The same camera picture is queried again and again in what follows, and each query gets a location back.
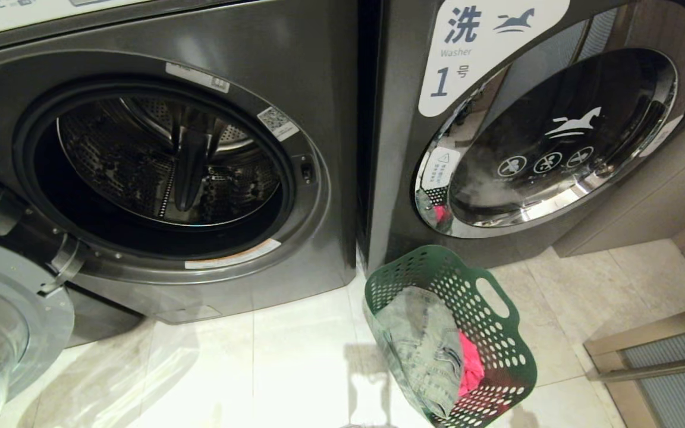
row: plastic laundry basket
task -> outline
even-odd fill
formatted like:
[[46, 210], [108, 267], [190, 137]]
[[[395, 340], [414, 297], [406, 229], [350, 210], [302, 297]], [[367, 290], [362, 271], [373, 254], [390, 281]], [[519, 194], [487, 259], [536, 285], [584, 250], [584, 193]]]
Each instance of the plastic laundry basket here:
[[[481, 296], [476, 287], [479, 279], [486, 279], [492, 285], [508, 307], [508, 317], [496, 314]], [[419, 406], [399, 361], [384, 339], [383, 329], [373, 316], [411, 285], [443, 299], [454, 314], [457, 327], [477, 346], [485, 368], [486, 376], [479, 387], [459, 398], [448, 419], [441, 419]], [[399, 387], [411, 405], [421, 410], [434, 426], [487, 426], [524, 400], [535, 386], [538, 371], [533, 354], [517, 331], [520, 315], [516, 307], [488, 271], [468, 268], [445, 247], [421, 247], [378, 269], [366, 282], [364, 310]]]

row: chinese character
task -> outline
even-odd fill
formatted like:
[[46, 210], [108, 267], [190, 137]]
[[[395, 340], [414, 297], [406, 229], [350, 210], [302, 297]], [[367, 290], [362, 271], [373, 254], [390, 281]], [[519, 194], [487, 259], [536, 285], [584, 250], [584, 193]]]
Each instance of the chinese character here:
[[480, 22], [475, 22], [476, 17], [480, 17], [483, 13], [476, 10], [476, 6], [471, 8], [464, 8], [464, 11], [460, 11], [459, 8], [454, 9], [454, 15], [458, 16], [458, 21], [451, 19], [448, 24], [451, 25], [451, 33], [445, 38], [445, 43], [449, 41], [456, 43], [462, 36], [465, 37], [465, 41], [472, 42], [477, 38], [477, 34], [474, 33], [475, 28], [480, 26]]

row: washing machine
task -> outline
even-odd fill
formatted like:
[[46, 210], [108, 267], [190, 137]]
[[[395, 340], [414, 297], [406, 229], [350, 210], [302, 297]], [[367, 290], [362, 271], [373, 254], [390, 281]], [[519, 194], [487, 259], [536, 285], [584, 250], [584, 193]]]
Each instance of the washing machine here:
[[167, 323], [353, 278], [354, 2], [0, 6], [11, 241], [69, 236], [74, 284]]
[[403, 0], [366, 16], [369, 271], [424, 244], [482, 268], [533, 257], [683, 144], [685, 0]]

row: washer number sign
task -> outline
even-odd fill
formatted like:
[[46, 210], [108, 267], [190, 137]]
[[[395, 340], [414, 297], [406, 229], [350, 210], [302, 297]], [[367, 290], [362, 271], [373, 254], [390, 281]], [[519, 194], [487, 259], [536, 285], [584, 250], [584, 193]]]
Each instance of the washer number sign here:
[[432, 30], [419, 113], [435, 117], [522, 46], [554, 27], [569, 0], [446, 0]]

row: tiled floor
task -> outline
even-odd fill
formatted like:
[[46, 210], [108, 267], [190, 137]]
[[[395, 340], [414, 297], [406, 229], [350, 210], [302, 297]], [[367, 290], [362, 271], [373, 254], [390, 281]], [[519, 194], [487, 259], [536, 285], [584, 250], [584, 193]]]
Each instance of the tiled floor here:
[[[538, 386], [492, 426], [618, 428], [583, 341], [685, 311], [685, 260], [671, 241], [492, 270], [521, 312]], [[7, 406], [0, 428], [429, 428], [378, 357], [365, 280], [208, 322], [144, 322], [65, 350]]]

